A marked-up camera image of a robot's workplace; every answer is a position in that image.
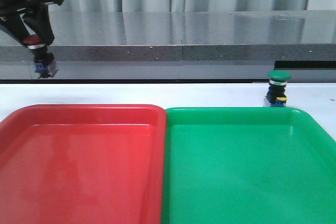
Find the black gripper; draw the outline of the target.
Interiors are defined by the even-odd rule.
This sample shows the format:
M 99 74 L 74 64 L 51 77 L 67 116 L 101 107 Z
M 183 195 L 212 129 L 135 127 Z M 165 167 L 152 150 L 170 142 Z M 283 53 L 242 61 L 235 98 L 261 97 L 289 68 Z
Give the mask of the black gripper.
M 49 46 L 55 37 L 50 24 L 48 5 L 60 6 L 63 2 L 64 0 L 1 0 L 1 30 L 23 47 L 27 47 L 24 43 L 24 39 L 28 37 L 26 24 L 34 32 L 29 42 L 41 42 Z M 27 10 L 29 11 L 25 14 L 24 24 L 20 14 Z

